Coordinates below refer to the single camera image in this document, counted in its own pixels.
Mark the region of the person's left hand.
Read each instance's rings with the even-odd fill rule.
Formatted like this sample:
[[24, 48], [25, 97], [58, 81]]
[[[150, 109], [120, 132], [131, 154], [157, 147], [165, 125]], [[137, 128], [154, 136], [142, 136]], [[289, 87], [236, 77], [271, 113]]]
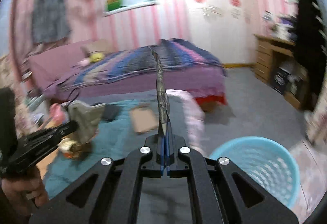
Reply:
[[28, 193], [34, 198], [37, 207], [41, 207], [49, 201], [37, 166], [21, 178], [2, 179], [1, 188], [15, 212], [23, 217], [29, 217], [32, 213], [31, 204], [27, 198]]

